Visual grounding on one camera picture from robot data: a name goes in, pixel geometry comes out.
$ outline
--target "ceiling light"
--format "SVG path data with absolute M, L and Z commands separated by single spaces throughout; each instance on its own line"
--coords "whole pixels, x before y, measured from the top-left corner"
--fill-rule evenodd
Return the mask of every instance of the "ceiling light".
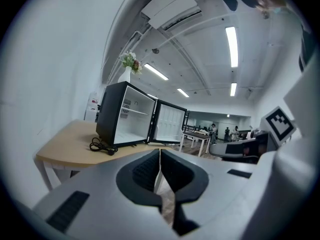
M 236 28 L 234 26 L 226 27 L 225 32 L 229 42 L 231 68 L 236 68 L 238 67 L 238 42 Z
M 152 98 L 154 98 L 154 99 L 158 99 L 157 97 L 155 97 L 155 96 L 152 96 L 151 94 L 148 94 L 150 97 L 152 97 Z
M 185 97 L 189 98 L 189 96 L 180 88 L 177 89 L 180 93 L 182 93 Z
M 161 77 L 163 80 L 168 80 L 169 78 L 161 74 L 158 70 L 156 70 L 153 66 L 150 64 L 145 64 L 144 65 L 147 69 L 151 70 L 153 73 L 157 74 L 159 77 Z
M 235 94 L 236 94 L 236 89 L 237 89 L 237 83 L 236 83 L 236 82 L 233 82 L 233 83 L 231 84 L 230 96 L 235 96 Z

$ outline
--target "black cable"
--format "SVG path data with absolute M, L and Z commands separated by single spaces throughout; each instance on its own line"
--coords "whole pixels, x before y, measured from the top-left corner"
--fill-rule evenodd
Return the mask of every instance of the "black cable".
M 104 151 L 107 151 L 107 154 L 109 156 L 113 156 L 115 154 L 115 152 L 118 151 L 118 148 L 116 146 L 107 146 L 107 145 L 104 145 L 100 139 L 98 139 L 97 137 L 94 137 L 89 145 L 90 147 L 90 150 L 91 151 L 101 151 L 101 150 L 104 150 Z

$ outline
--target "desk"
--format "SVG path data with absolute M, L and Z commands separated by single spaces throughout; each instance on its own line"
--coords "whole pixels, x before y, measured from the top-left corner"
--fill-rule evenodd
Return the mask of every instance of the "desk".
M 196 133 L 196 132 L 184 132 L 184 133 L 183 133 L 182 138 L 181 138 L 181 141 L 180 141 L 179 152 L 181 152 L 182 146 L 183 146 L 183 144 L 184 144 L 185 136 L 187 136 L 187 137 L 188 137 L 188 136 L 189 136 L 189 137 L 193 137 L 192 144 L 191 144 L 191 148 L 194 147 L 195 138 L 201 140 L 201 146 L 200 146 L 200 150 L 199 150 L 198 157 L 201 156 L 201 152 L 202 152 L 202 149 L 203 149 L 203 147 L 204 147 L 204 142 L 205 142 L 205 140 L 207 140 L 205 153 L 208 153 L 209 145 L 210 145 L 210 138 L 211 138 L 211 137 L 208 136 L 208 135 L 204 135 L 204 134 L 202 134 L 202 133 Z
M 61 184 L 54 169 L 81 171 L 89 166 L 129 156 L 131 154 L 153 149 L 171 149 L 160 143 L 141 143 L 136 146 L 124 146 L 114 155 L 103 151 L 93 152 L 89 145 L 96 133 L 97 123 L 75 120 L 58 132 L 36 154 L 36 159 L 43 162 L 52 188 Z

